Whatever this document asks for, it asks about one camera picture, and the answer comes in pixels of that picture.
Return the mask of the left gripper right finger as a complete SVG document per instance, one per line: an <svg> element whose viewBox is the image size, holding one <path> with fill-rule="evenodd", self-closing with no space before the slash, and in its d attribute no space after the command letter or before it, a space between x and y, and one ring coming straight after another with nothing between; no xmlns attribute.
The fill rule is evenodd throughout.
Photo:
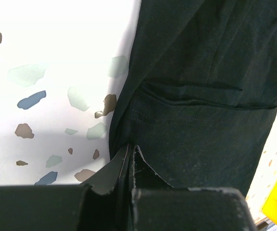
<svg viewBox="0 0 277 231"><path fill-rule="evenodd" d="M164 181L135 146L131 165L135 231L255 231L247 203L234 188L181 188Z"/></svg>

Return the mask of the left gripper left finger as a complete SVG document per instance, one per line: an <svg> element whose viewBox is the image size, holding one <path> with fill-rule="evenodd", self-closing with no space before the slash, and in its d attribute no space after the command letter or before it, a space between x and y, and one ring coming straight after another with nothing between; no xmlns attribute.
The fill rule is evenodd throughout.
<svg viewBox="0 0 277 231"><path fill-rule="evenodd" d="M130 146L76 185L0 186L0 231L125 231Z"/></svg>

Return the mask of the black t shirt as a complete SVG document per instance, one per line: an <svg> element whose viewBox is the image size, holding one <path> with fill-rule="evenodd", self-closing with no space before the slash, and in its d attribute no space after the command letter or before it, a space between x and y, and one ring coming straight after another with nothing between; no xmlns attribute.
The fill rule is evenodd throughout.
<svg viewBox="0 0 277 231"><path fill-rule="evenodd" d="M175 188L249 191L277 115L277 0L144 0L109 154Z"/></svg>

